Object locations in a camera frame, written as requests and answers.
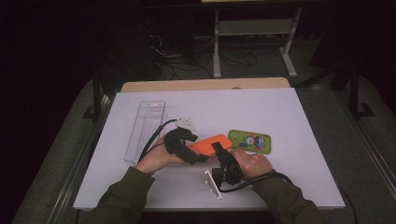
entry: person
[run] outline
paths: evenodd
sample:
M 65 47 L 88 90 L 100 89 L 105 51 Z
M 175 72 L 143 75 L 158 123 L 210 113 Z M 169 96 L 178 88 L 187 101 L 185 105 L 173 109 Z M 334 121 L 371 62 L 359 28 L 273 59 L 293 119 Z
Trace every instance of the person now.
M 146 206 L 152 175 L 172 163 L 185 163 L 167 152 L 163 140 L 157 142 L 148 154 L 130 167 L 119 182 L 111 185 L 97 206 L 83 220 L 84 224 L 137 223 Z M 273 172 L 274 168 L 262 154 L 247 154 L 242 149 L 231 151 L 238 161 L 246 180 Z M 256 192 L 267 204 L 268 210 L 284 224 L 328 223 L 316 205 L 306 200 L 302 191 L 278 177 L 270 177 L 253 184 Z

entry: olive green jacket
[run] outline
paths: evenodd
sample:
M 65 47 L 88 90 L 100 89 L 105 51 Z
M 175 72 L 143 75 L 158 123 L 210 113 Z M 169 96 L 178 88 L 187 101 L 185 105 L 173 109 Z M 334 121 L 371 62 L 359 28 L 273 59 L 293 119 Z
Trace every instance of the olive green jacket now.
M 124 178 L 111 185 L 84 224 L 136 223 L 144 207 L 154 178 L 131 167 Z M 253 186 L 268 210 L 284 224 L 328 223 L 315 204 L 303 197 L 301 190 L 280 178 L 264 179 Z

